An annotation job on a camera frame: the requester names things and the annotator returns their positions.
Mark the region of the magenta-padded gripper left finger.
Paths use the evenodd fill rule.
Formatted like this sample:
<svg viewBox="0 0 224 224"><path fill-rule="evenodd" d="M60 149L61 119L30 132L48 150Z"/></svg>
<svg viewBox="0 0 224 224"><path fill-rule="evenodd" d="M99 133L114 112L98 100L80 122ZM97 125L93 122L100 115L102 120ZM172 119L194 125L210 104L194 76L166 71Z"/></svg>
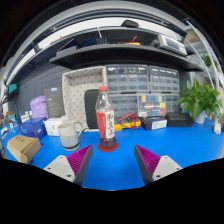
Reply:
<svg viewBox="0 0 224 224"><path fill-rule="evenodd" d="M69 156L59 155L44 170L81 186L84 182L93 146L85 146Z"/></svg>

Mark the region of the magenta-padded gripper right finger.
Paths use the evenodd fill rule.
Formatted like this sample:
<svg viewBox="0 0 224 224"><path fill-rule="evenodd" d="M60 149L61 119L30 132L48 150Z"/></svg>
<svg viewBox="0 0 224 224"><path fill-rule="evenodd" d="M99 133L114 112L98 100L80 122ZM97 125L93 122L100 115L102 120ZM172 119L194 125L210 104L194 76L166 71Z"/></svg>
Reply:
<svg viewBox="0 0 224 224"><path fill-rule="evenodd" d="M145 185L182 169L182 167L168 155L158 156L157 154L139 145L135 146L134 155L138 162L141 176Z"/></svg>

